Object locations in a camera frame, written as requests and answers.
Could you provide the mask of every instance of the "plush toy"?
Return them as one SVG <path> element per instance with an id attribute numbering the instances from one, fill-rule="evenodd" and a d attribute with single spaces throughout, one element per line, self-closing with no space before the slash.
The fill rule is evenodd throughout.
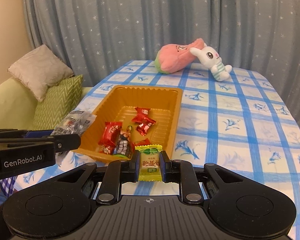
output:
<path id="1" fill-rule="evenodd" d="M 213 77 L 217 81 L 226 80 L 230 76 L 232 70 L 231 65 L 224 65 L 218 52 L 212 47 L 204 47 L 203 49 L 190 48 L 192 55 L 198 57 L 201 64 L 208 68 Z"/>
<path id="2" fill-rule="evenodd" d="M 154 65 L 160 73 L 164 74 L 179 71 L 195 60 L 195 56 L 190 53 L 190 48 L 200 50 L 203 49 L 204 44 L 203 39 L 196 39 L 189 45 L 165 45 L 158 51 Z"/>

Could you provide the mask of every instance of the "black robotic gripper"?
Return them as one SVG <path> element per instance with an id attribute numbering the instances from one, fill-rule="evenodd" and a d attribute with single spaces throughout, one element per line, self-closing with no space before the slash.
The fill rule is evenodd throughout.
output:
<path id="1" fill-rule="evenodd" d="M 290 239 L 296 208 L 283 193 L 162 151 L 162 181 L 178 183 L 179 195 L 121 195 L 123 183 L 138 181 L 139 163 L 138 151 L 108 167 L 87 163 L 12 195 L 3 206 L 12 239 Z"/>

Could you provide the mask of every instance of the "yellow wrapped candy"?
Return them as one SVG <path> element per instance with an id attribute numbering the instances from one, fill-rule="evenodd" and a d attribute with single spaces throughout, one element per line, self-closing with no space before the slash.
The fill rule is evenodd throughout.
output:
<path id="1" fill-rule="evenodd" d="M 162 146 L 136 146 L 135 149 L 140 152 L 139 180 L 162 181 L 159 165 L 159 153 L 162 151 Z"/>

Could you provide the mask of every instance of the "ribbed gray surface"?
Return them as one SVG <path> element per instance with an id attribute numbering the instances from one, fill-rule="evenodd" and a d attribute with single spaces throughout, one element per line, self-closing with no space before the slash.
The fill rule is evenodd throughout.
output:
<path id="1" fill-rule="evenodd" d="M 217 229 L 196 206 L 177 196 L 123 196 L 99 207 L 93 217 L 62 240 L 235 240 Z"/>

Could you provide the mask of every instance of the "tray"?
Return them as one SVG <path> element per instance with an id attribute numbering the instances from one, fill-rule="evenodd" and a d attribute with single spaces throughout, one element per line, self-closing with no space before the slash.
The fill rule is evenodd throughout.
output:
<path id="1" fill-rule="evenodd" d="M 178 126 L 182 90 L 180 88 L 152 86 L 115 86 L 92 112 L 97 116 L 94 123 L 81 137 L 81 145 L 75 152 L 110 162 L 121 159 L 116 155 L 100 153 L 98 141 L 105 129 L 105 122 L 120 121 L 122 128 L 132 125 L 132 141 L 148 138 L 151 144 L 162 145 L 168 156 L 172 157 L 174 139 Z M 136 130 L 137 123 L 131 122 L 137 111 L 135 107 L 151 108 L 149 117 L 156 124 L 149 128 L 146 136 Z"/>

